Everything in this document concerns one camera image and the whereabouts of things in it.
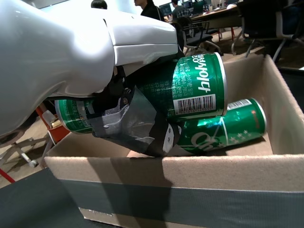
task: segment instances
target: screw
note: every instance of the screw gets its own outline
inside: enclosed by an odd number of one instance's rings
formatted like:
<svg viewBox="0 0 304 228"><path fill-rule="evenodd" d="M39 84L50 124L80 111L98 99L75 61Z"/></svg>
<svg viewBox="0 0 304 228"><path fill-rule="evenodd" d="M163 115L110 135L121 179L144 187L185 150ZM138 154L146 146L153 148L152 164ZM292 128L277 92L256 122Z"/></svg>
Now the screw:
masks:
<svg viewBox="0 0 304 228"><path fill-rule="evenodd" d="M126 105L128 103L128 99L127 98L123 98L123 103Z"/></svg>

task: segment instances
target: cardboard box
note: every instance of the cardboard box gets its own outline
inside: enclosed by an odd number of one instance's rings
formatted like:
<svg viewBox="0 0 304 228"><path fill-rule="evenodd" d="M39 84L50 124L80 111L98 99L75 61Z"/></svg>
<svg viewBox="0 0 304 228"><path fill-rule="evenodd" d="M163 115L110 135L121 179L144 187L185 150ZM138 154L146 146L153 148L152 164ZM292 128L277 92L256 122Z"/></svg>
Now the cardboard box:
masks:
<svg viewBox="0 0 304 228"><path fill-rule="evenodd" d="M270 57L224 66L228 102L258 100L268 135L207 157L159 159L70 133L46 162L85 218L126 228L303 227L304 115Z"/></svg>

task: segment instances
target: aluminum can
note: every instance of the aluminum can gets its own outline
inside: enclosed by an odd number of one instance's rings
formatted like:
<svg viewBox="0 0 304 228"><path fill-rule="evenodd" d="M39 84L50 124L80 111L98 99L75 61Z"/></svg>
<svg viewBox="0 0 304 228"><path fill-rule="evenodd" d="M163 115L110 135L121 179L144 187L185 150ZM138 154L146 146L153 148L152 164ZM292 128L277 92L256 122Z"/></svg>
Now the aluminum can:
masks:
<svg viewBox="0 0 304 228"><path fill-rule="evenodd" d="M218 53L183 57L151 69L137 87L168 120L186 121L225 115L227 84Z"/></svg>
<svg viewBox="0 0 304 228"><path fill-rule="evenodd" d="M245 143L266 132L266 118L255 99L228 104L225 116L186 121L178 145L187 152L202 152Z"/></svg>
<svg viewBox="0 0 304 228"><path fill-rule="evenodd" d="M55 109L62 125L74 133L91 133L91 125L87 121L87 113L94 113L93 99L84 101L57 100Z"/></svg>

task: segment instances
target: can lid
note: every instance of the can lid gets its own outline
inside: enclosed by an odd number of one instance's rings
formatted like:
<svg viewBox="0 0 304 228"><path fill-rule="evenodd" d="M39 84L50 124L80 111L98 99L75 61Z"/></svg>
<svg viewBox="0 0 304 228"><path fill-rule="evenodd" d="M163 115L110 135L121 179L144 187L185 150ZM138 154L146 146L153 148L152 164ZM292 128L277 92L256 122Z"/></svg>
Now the can lid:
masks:
<svg viewBox="0 0 304 228"><path fill-rule="evenodd" d="M225 69L224 69L223 60L220 57L219 53L215 52L214 54L218 57L219 67L220 67L220 70L221 70L221 73L222 73L222 80L223 80L223 86L224 86L224 110L223 110L223 114L222 115L226 115L226 113L227 113L227 106L228 106L226 73L225 73Z"/></svg>
<svg viewBox="0 0 304 228"><path fill-rule="evenodd" d="M257 106L259 107L259 109L260 109L260 111L262 113L262 116L263 116L263 119L264 119L264 124L265 124L265 129L264 129L264 133L263 133L263 135L264 135L266 133L266 131L267 131L267 119L266 119L266 115L265 115L264 110L263 110L262 106L260 105L260 103L256 99L254 99L254 98L252 98L252 100L254 100L256 102Z"/></svg>
<svg viewBox="0 0 304 228"><path fill-rule="evenodd" d="M66 128L67 130L71 131L70 129L68 129L68 127L66 126L66 123L63 121L62 115L61 115L61 111L60 111L60 104L59 104L60 100L56 100L55 101L55 110L56 110L56 114L58 117L58 120L61 122L61 124L64 126L64 128Z"/></svg>

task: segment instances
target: black jacket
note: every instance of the black jacket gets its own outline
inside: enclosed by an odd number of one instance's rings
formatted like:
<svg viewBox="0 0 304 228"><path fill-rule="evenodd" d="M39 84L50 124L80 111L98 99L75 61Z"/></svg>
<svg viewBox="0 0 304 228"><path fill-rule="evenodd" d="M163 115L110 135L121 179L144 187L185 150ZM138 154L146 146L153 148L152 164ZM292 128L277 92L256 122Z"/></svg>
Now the black jacket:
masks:
<svg viewBox="0 0 304 228"><path fill-rule="evenodd" d="M165 21L165 19L163 18L162 11L153 3L148 3L146 7L143 9L141 15L149 18Z"/></svg>

